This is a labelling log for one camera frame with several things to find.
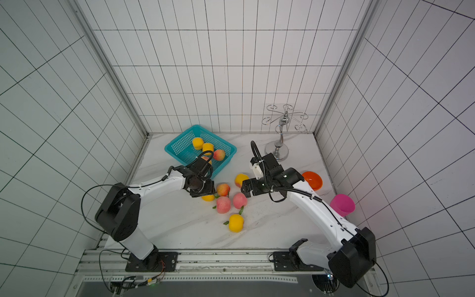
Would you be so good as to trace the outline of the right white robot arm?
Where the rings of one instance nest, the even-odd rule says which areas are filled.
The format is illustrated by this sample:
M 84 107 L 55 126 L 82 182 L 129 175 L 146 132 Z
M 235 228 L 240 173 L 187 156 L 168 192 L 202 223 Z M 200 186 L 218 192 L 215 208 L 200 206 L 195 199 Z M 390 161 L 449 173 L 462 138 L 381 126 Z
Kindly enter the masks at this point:
M 251 158 L 255 178 L 244 181 L 246 197 L 278 193 L 283 200 L 298 206 L 329 241 L 322 247 L 309 240 L 298 241 L 292 248 L 305 265 L 329 270 L 345 287 L 354 287 L 376 264 L 376 237 L 368 228 L 358 229 L 333 210 L 294 168 L 283 169 L 274 155 Z

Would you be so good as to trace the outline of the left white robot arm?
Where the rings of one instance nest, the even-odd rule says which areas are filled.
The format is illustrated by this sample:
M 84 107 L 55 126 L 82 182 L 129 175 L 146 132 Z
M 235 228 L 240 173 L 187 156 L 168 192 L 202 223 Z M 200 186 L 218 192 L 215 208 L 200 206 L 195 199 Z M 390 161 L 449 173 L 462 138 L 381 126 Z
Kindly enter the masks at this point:
M 139 228 L 141 210 L 153 201 L 181 190 L 192 198 L 214 194 L 213 173 L 208 161 L 196 159 L 188 165 L 169 167 L 161 179 L 132 186 L 114 184 L 95 214 L 95 221 L 138 260 L 149 261 L 158 249 Z

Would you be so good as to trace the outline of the orange red peach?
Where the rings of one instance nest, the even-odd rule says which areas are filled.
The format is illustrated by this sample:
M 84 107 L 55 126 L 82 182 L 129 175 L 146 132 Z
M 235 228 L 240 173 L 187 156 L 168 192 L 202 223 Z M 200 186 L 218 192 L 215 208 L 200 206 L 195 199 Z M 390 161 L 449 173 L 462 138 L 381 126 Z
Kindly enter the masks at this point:
M 216 187 L 216 193 L 221 196 L 229 196 L 230 186 L 226 183 L 221 183 Z
M 226 153 L 222 149 L 216 150 L 213 155 L 214 160 L 218 162 L 224 161 L 225 157 L 226 157 Z

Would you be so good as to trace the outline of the yellow peach red spot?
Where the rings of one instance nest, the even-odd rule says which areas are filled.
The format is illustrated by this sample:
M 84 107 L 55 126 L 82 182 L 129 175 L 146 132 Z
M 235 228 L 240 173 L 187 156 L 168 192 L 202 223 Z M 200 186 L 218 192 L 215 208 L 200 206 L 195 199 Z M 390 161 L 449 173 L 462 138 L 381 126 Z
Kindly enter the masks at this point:
M 207 151 L 213 152 L 214 151 L 214 145 L 209 143 L 209 142 L 206 142 L 202 146 L 202 151 L 203 152 L 207 152 Z

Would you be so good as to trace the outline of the yellow peach top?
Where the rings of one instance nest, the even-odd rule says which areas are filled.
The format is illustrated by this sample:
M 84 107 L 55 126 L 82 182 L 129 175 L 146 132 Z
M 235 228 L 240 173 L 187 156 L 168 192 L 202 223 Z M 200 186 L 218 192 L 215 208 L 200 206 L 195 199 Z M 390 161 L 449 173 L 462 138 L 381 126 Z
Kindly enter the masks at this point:
M 235 178 L 235 185 L 239 188 L 242 187 L 244 181 L 248 180 L 249 177 L 246 174 L 240 173 Z

